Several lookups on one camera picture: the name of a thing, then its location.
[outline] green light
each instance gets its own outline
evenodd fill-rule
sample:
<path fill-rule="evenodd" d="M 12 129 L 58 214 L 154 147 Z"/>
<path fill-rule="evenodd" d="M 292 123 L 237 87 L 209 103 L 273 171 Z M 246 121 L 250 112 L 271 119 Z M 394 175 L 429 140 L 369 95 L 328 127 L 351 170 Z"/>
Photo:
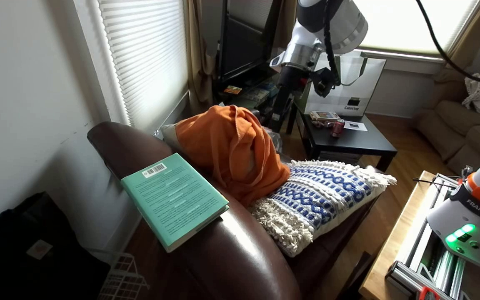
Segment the green light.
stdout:
<path fill-rule="evenodd" d="M 455 237 L 459 238 L 459 237 L 464 235 L 464 232 L 460 229 L 457 229 L 457 230 L 455 230 L 455 232 L 453 232 L 453 234 L 455 235 Z"/>
<path fill-rule="evenodd" d="M 466 225 L 464 225 L 464 226 L 462 227 L 462 231 L 463 231 L 464 233 L 470 232 L 470 231 L 472 231 L 472 230 L 474 230 L 474 229 L 475 229 L 475 225 L 473 225 L 473 224 L 466 224 Z"/>
<path fill-rule="evenodd" d="M 445 239 L 446 239 L 446 241 L 448 241 L 449 243 L 452 243 L 452 242 L 454 242 L 454 241 L 457 240 L 457 238 L 456 238 L 453 234 L 448 235 Z"/>

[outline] television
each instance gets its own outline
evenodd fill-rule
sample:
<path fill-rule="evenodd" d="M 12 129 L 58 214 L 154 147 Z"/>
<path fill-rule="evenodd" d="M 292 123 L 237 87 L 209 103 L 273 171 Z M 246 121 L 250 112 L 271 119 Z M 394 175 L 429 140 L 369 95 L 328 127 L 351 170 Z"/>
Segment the television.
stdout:
<path fill-rule="evenodd" d="M 217 80 L 225 83 L 271 59 L 282 0 L 223 0 Z"/>

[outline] black side table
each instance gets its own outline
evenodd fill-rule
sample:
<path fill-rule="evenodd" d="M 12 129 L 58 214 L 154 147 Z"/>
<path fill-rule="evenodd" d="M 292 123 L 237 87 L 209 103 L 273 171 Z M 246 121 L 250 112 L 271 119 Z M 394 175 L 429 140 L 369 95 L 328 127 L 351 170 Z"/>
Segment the black side table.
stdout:
<path fill-rule="evenodd" d="M 297 108 L 295 105 L 292 105 L 286 128 L 287 134 L 292 132 L 296 112 Z M 305 136 L 302 136 L 301 139 L 308 159 L 318 159 L 322 151 L 377 155 L 381 156 L 381 159 L 377 163 L 376 168 L 379 171 L 386 172 L 390 162 L 392 162 L 392 159 L 398 152 L 365 115 L 360 117 L 345 116 L 342 118 L 346 121 L 364 123 L 368 131 L 344 129 L 339 138 L 331 137 L 329 129 L 315 127 L 309 115 L 300 114 L 300 116 L 305 125 Z"/>

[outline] blue and white pillow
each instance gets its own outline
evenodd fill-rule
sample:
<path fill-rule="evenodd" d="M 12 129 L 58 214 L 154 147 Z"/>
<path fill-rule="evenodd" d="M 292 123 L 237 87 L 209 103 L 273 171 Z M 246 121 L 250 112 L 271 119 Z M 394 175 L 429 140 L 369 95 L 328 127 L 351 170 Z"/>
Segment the blue and white pillow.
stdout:
<path fill-rule="evenodd" d="M 343 222 L 396 179 L 330 161 L 292 161 L 288 181 L 250 207 L 252 215 L 288 256 Z"/>

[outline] black bag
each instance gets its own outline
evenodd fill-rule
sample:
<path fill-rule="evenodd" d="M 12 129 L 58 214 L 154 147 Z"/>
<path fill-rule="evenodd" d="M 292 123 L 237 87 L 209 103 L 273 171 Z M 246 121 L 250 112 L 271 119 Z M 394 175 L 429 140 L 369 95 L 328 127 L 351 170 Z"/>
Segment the black bag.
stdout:
<path fill-rule="evenodd" d="M 0 214 L 0 299 L 96 299 L 109 270 L 46 192 Z"/>

